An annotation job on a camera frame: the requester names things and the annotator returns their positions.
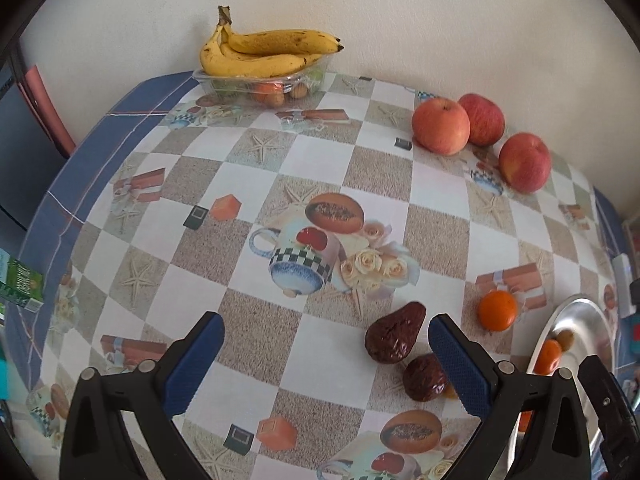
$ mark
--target green package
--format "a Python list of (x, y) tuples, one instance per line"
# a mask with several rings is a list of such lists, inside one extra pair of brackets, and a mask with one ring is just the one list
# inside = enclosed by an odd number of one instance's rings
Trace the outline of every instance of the green package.
[(0, 298), (30, 312), (42, 306), (42, 274), (0, 249)]

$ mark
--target screw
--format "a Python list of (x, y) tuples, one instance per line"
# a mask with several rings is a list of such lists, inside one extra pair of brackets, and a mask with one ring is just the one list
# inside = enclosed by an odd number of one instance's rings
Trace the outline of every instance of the screw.
[(560, 374), (560, 377), (562, 377), (563, 379), (569, 380), (571, 379), (574, 375), (571, 373), (571, 370), (569, 370), (569, 368), (560, 368), (558, 370), (558, 373)]
[(516, 367), (513, 366), (511, 361), (500, 361), (498, 363), (498, 370), (500, 370), (503, 374), (513, 374), (516, 370)]
[(85, 368), (84, 370), (82, 370), (82, 373), (80, 374), (80, 378), (82, 380), (88, 381), (94, 375), (95, 375), (95, 370), (93, 368)]
[(146, 374), (156, 367), (156, 362), (153, 359), (145, 359), (138, 365), (138, 370), (143, 374)]

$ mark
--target banana stem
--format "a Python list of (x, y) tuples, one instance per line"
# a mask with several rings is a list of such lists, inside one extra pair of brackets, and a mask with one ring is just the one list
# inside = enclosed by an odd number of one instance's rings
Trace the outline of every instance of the banana stem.
[(218, 25), (231, 25), (231, 11), (228, 6), (218, 6)]

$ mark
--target white wall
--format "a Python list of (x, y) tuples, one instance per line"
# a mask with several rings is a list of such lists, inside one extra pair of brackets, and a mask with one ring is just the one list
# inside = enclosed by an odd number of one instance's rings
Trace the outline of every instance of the white wall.
[(196, 68), (219, 4), (239, 32), (335, 34), (334, 70), (484, 94), (623, 211), (640, 198), (640, 54), (602, 0), (48, 0), (22, 43), (80, 140), (140, 81)]

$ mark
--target blue border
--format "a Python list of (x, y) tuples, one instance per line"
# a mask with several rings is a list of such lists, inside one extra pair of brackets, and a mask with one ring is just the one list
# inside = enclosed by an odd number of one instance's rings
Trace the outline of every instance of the blue border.
[(40, 378), (58, 284), (89, 211), (140, 140), (197, 84), (191, 72), (140, 83), (95, 125), (40, 202), (18, 258), (44, 275), (45, 303), (37, 314), (12, 304), (6, 312), (8, 351), (28, 390)]

